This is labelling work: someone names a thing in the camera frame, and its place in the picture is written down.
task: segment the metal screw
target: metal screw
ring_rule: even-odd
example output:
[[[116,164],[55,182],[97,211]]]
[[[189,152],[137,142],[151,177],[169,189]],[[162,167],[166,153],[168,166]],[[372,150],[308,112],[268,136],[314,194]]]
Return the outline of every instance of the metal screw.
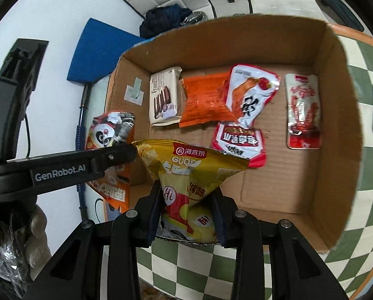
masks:
[[[235,216],[238,218],[244,218],[246,216],[246,212],[243,209],[238,209],[235,211]]]
[[[92,221],[91,220],[82,221],[82,223],[81,223],[81,228],[82,229],[89,229],[90,227],[92,227]]]
[[[281,224],[281,227],[286,228],[286,229],[292,227],[292,222],[287,219],[282,219],[280,221],[280,224]]]
[[[138,212],[135,211],[134,209],[130,209],[129,211],[127,211],[127,213],[125,215],[128,218],[135,218],[138,215]]]

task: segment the dark blue cloth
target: dark blue cloth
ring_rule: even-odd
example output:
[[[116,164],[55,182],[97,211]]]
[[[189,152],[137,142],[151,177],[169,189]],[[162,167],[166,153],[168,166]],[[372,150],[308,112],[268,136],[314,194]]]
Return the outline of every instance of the dark blue cloth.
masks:
[[[146,13],[145,20],[139,26],[139,35],[143,38],[152,38],[170,29],[180,27],[181,22],[192,11],[181,8],[178,4],[161,6]]]
[[[90,18],[75,49],[67,80],[93,84],[116,68],[120,55],[144,41],[126,31]]]

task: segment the green and white checkered pattern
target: green and white checkered pattern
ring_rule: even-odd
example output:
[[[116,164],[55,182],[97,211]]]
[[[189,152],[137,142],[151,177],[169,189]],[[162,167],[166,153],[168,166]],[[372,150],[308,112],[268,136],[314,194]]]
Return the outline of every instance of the green and white checkered pattern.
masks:
[[[321,258],[348,296],[373,268],[373,47],[339,36],[359,101],[363,128],[362,168],[352,212],[336,248]],[[139,276],[156,288],[185,300],[230,299],[235,249],[187,246],[156,239],[138,249]],[[265,299],[271,299],[270,257],[265,253]]]

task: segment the colorful snack package on tablecloth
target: colorful snack package on tablecloth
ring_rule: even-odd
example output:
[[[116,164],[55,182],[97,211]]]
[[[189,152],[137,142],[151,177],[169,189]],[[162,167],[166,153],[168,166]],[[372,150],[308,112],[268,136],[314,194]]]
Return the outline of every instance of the colorful snack package on tablecloth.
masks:
[[[236,121],[237,118],[224,102],[227,78],[227,73],[184,78],[187,100],[179,122],[180,128],[211,121]]]
[[[218,123],[211,146],[215,150],[249,159],[250,168],[266,164],[265,141],[259,129],[244,129],[234,123]]]
[[[253,65],[234,66],[225,87],[226,106],[237,117],[234,122],[242,128],[252,128],[257,115],[276,94],[280,80],[275,73]]]
[[[133,144],[149,174],[161,182],[165,202],[161,228],[176,239],[213,242],[214,225],[204,224],[206,218],[197,224],[200,216],[210,220],[210,211],[192,209],[228,177],[245,170],[249,161],[173,140],[148,139]]]
[[[287,146],[290,149],[319,149],[321,146],[321,105],[315,75],[285,76],[288,103]]]
[[[86,149],[115,146],[119,142],[131,143],[134,139],[135,116],[129,111],[111,111],[95,117],[86,140]],[[130,165],[128,163],[110,167],[104,177],[88,182],[120,213],[130,207]]]
[[[154,126],[178,123],[181,119],[178,94],[179,66],[150,77],[149,120]]]

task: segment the cardboard box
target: cardboard box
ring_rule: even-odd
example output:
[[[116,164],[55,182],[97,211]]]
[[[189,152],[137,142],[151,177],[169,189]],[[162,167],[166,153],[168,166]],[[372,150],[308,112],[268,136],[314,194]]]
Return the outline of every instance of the cardboard box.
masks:
[[[260,220],[291,220],[322,252],[337,244],[349,218],[361,160],[362,137],[354,86],[341,43],[325,22],[299,17],[246,15],[172,30],[125,52],[109,82],[106,111],[135,114],[135,140],[176,139],[209,147],[215,123],[180,129],[149,124],[149,78],[181,66],[181,76],[228,71],[237,63],[277,73],[280,89],[255,121],[265,136],[267,164],[228,178],[226,196]],[[287,148],[287,73],[316,74],[322,106],[320,150]],[[142,106],[124,100],[142,79]],[[132,165],[131,203],[151,181],[140,160]]]

